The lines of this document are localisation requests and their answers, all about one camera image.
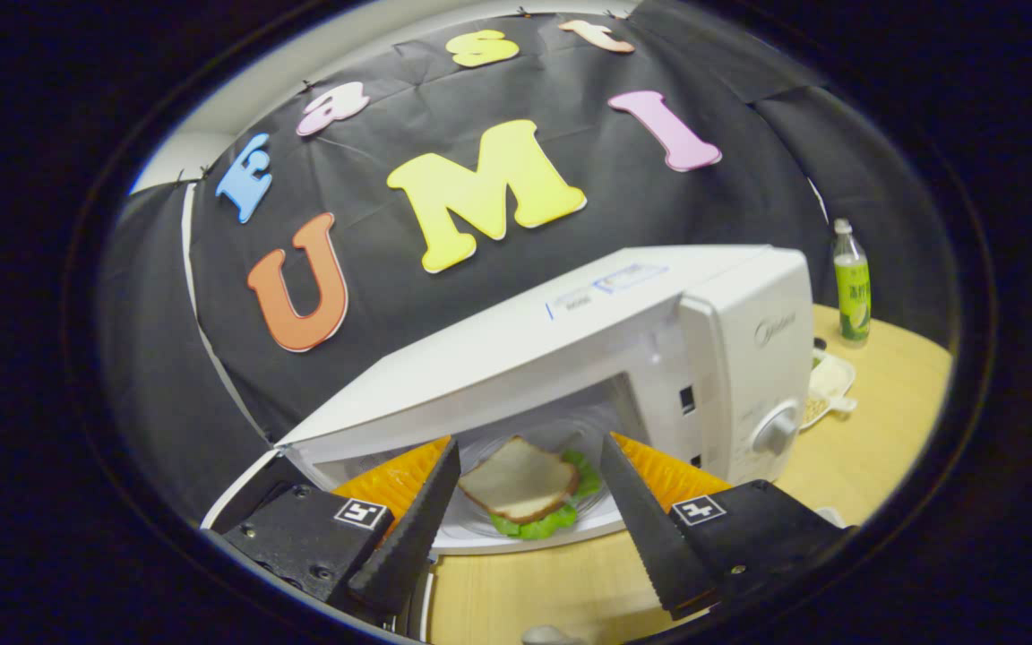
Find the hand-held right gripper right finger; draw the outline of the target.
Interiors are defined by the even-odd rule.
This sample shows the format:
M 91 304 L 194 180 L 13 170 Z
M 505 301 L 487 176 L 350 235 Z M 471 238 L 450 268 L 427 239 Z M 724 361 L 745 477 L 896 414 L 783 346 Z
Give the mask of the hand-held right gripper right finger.
M 769 481 L 729 486 L 627 436 L 605 437 L 599 472 L 672 619 L 765 606 L 848 539 Z

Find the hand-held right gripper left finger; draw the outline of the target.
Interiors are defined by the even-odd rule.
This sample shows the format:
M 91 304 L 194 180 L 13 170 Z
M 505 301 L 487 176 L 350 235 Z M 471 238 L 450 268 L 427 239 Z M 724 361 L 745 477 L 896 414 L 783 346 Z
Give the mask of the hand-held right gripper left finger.
M 288 486 L 220 534 L 308 596 L 359 619 L 389 619 L 426 575 L 460 477 L 458 442 L 439 437 L 332 491 Z

